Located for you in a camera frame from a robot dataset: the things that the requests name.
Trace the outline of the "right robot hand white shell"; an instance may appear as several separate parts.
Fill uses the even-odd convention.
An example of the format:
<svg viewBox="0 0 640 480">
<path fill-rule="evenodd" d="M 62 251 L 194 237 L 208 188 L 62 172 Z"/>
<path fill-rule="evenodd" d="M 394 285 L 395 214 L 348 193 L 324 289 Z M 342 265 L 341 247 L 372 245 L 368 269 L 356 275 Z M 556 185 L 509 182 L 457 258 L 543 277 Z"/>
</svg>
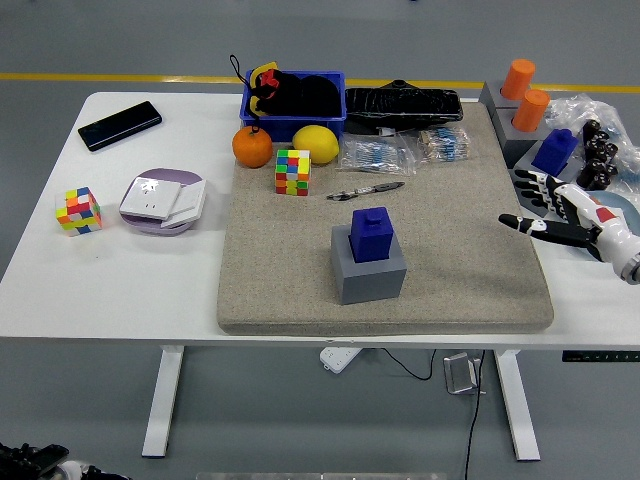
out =
<svg viewBox="0 0 640 480">
<path fill-rule="evenodd" d="M 639 283 L 639 236 L 623 217 L 599 203 L 579 186 L 546 173 L 517 169 L 515 187 L 558 221 L 502 214 L 499 221 L 521 233 L 550 243 L 585 248 L 630 285 Z"/>
</svg>

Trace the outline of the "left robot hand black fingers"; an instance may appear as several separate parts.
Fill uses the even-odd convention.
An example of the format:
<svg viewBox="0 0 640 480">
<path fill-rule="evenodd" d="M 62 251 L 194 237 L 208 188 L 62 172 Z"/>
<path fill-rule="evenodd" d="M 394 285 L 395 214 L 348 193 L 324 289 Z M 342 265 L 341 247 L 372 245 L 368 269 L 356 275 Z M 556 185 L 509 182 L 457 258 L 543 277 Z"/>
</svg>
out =
<svg viewBox="0 0 640 480">
<path fill-rule="evenodd" d="M 50 444 L 38 448 L 24 443 L 20 447 L 1 445 L 2 479 L 115 479 L 130 477 L 104 471 L 95 465 L 78 460 L 68 460 L 69 450 Z"/>
</svg>

